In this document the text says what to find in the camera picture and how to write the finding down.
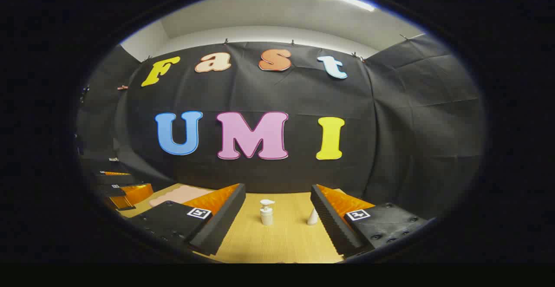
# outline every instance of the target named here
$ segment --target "table surface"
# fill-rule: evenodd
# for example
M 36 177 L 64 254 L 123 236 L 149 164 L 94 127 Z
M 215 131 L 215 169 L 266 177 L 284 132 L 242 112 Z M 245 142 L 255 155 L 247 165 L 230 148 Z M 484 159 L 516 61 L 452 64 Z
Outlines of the table surface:
M 128 218 L 152 208 L 149 201 L 183 186 L 174 184 L 155 192 L 135 205 L 133 210 L 119 213 Z M 260 220 L 260 200 L 274 200 L 274 223 L 265 226 Z M 246 193 L 232 226 L 216 255 L 202 255 L 224 263 L 335 263 L 343 256 L 331 243 L 323 224 L 307 225 L 312 210 L 310 192 L 291 194 Z

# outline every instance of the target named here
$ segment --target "pink letter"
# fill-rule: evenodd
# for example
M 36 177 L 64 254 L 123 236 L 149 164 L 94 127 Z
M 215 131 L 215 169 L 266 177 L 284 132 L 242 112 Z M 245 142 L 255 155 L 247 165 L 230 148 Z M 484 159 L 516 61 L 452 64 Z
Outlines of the pink letter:
M 216 117 L 222 123 L 222 150 L 218 157 L 237 159 L 241 154 L 235 150 L 235 141 L 247 158 L 254 155 L 262 143 L 258 156 L 262 159 L 285 159 L 288 154 L 283 143 L 283 127 L 288 119 L 286 113 L 270 111 L 265 113 L 258 125 L 251 131 L 240 113 L 220 113 Z

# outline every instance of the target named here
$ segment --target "blue letter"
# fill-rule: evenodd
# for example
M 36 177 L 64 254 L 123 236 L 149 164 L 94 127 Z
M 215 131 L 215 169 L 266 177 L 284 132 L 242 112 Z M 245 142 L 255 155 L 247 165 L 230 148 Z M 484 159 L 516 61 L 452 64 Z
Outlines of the blue letter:
M 178 144 L 173 141 L 172 121 L 175 115 L 172 113 L 159 114 L 155 117 L 158 123 L 158 142 L 160 147 L 172 155 L 189 155 L 199 145 L 199 119 L 202 118 L 200 111 L 186 111 L 181 115 L 185 121 L 186 138 L 185 143 Z
M 332 56 L 321 56 L 317 58 L 319 61 L 323 62 L 323 67 L 326 69 L 330 76 L 335 76 L 338 79 L 347 78 L 347 74 L 339 71 L 337 66 L 343 66 L 342 62 L 335 60 Z

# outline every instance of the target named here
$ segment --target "orange foam pad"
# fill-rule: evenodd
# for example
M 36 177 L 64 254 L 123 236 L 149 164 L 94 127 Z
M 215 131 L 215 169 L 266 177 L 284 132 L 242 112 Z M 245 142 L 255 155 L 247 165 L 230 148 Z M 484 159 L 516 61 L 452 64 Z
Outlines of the orange foam pad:
M 189 200 L 193 200 L 211 192 L 212 190 L 205 190 L 193 186 L 181 186 L 179 188 L 176 188 L 175 190 L 172 190 L 171 192 L 167 192 L 163 196 L 150 200 L 149 204 L 154 207 L 163 202 L 166 202 L 167 200 L 171 200 L 172 202 L 176 202 L 178 204 L 183 204 L 183 202 L 188 202 Z
M 369 202 L 365 202 L 353 196 L 343 194 L 342 192 L 338 192 L 331 188 L 320 186 L 318 184 L 317 187 L 321 190 L 327 201 L 330 202 L 331 206 L 335 209 L 335 212 L 337 212 L 337 214 L 341 216 L 343 222 L 345 222 L 347 225 L 349 225 L 347 221 L 345 221 L 345 214 L 347 212 L 368 209 L 375 206 Z
M 183 204 L 186 206 L 194 208 L 202 208 L 212 211 L 212 215 L 216 215 L 220 208 L 225 204 L 226 200 L 232 195 L 234 190 L 239 186 L 235 184 L 234 186 L 228 186 L 219 190 L 215 190 L 210 194 L 200 196 Z

